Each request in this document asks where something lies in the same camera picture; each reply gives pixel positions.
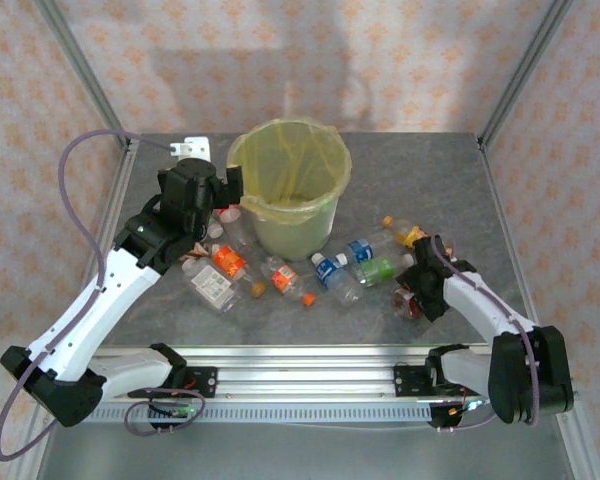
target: white label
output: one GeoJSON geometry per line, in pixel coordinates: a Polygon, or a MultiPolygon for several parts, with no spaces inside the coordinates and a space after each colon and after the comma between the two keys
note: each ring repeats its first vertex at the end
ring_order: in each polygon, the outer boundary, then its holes
{"type": "Polygon", "coordinates": [[[193,277],[191,283],[196,286],[196,289],[207,300],[218,308],[222,306],[227,297],[227,295],[224,294],[231,288],[231,282],[209,265],[204,267],[198,275],[193,277]]]}

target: orange label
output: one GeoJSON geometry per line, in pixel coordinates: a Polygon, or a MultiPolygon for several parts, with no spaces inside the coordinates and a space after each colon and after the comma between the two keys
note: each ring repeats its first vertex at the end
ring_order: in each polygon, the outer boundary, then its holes
{"type": "Polygon", "coordinates": [[[273,276],[271,277],[271,281],[278,290],[284,292],[287,289],[287,286],[289,285],[291,280],[293,280],[297,276],[298,275],[296,274],[296,272],[291,270],[291,268],[288,265],[283,265],[276,271],[276,273],[273,274],[273,276]]]}
{"type": "Polygon", "coordinates": [[[231,278],[247,264],[245,259],[234,252],[229,245],[225,245],[218,250],[213,256],[213,261],[231,278]]]}

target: trash bin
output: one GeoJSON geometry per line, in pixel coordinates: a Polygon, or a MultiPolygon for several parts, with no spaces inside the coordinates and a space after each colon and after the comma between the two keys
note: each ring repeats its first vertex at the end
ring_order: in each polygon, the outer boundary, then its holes
{"type": "Polygon", "coordinates": [[[241,205],[267,252],[302,260],[327,243],[351,178],[351,156],[335,128],[311,119],[273,120],[240,136],[227,164],[242,166],[241,205]]]}

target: patterned wallpaper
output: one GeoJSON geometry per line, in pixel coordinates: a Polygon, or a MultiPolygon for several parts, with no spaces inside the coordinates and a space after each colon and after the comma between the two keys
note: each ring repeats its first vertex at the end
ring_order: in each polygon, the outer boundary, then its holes
{"type": "Polygon", "coordinates": [[[61,0],[122,124],[479,132],[550,0],[61,0]]]}
{"type": "MultiPolygon", "coordinates": [[[[0,355],[28,345],[78,291],[88,247],[61,206],[56,165],[73,137],[102,127],[33,2],[0,1],[0,355]]],[[[69,160],[67,189],[92,231],[119,157],[113,141],[93,140],[69,160]]],[[[0,408],[13,385],[0,367],[0,408]]],[[[9,453],[31,412],[21,397],[9,453]]],[[[0,464],[0,479],[7,469],[0,464]]]]}
{"type": "Polygon", "coordinates": [[[576,1],[489,152],[541,322],[600,451],[600,0],[576,1]]]}

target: table surface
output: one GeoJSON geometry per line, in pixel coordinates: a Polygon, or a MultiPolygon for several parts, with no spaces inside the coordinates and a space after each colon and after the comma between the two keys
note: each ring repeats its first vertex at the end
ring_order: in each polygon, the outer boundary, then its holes
{"type": "MultiPolygon", "coordinates": [[[[192,134],[153,134],[163,143],[192,134]]],[[[224,173],[237,134],[208,135],[212,162],[224,173]]],[[[429,232],[451,236],[456,254],[471,262],[487,284],[524,314],[522,295],[496,211],[487,173],[472,134],[343,133],[353,162],[340,198],[327,254],[381,229],[386,215],[408,218],[429,232]]],[[[159,193],[157,171],[175,157],[146,144],[138,148],[117,230],[159,193]]],[[[265,254],[256,249],[256,257],[265,254]]],[[[447,344],[482,342],[456,311],[430,323],[407,321],[393,309],[390,281],[367,288],[351,308],[341,307],[320,285],[309,261],[294,262],[317,295],[313,307],[282,297],[273,287],[219,314],[190,293],[179,268],[169,270],[124,315],[108,345],[326,345],[447,344]]]]}

